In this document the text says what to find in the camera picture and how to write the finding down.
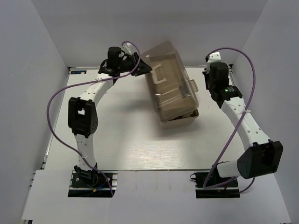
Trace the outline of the beige toolbox with clear lid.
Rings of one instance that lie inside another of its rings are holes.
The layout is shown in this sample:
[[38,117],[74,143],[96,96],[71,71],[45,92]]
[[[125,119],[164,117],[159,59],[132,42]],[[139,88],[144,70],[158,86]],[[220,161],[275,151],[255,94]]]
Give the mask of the beige toolbox with clear lid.
[[162,128],[190,125],[199,116],[198,87],[170,41],[141,54],[152,68],[145,75],[153,107]]

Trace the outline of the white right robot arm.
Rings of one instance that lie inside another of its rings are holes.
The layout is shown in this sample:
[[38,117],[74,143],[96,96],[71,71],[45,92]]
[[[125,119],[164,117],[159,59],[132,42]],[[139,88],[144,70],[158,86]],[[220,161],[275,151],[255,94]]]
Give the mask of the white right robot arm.
[[280,141],[273,141],[256,123],[239,89],[230,85],[228,66],[213,62],[203,73],[206,87],[219,108],[227,115],[242,141],[244,153],[235,161],[220,163],[211,174],[211,181],[222,186],[228,177],[250,179],[277,171],[283,152]]

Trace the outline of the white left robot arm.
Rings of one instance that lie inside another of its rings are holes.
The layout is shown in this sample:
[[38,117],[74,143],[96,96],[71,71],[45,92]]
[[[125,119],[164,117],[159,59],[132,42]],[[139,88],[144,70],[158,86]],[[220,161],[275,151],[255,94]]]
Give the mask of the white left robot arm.
[[68,126],[74,134],[79,151],[75,172],[88,186],[98,183],[97,162],[93,151],[93,135],[98,127],[96,106],[104,94],[121,76],[140,76],[152,71],[139,56],[132,52],[131,43],[124,42],[121,47],[110,47],[97,74],[96,82],[77,98],[68,102]]

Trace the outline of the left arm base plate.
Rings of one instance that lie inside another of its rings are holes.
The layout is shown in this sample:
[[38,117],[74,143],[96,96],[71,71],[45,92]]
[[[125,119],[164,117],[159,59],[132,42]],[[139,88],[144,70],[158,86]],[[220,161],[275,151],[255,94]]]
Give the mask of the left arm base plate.
[[86,183],[75,171],[72,172],[68,197],[112,198],[110,187],[105,178],[98,174],[92,183]]

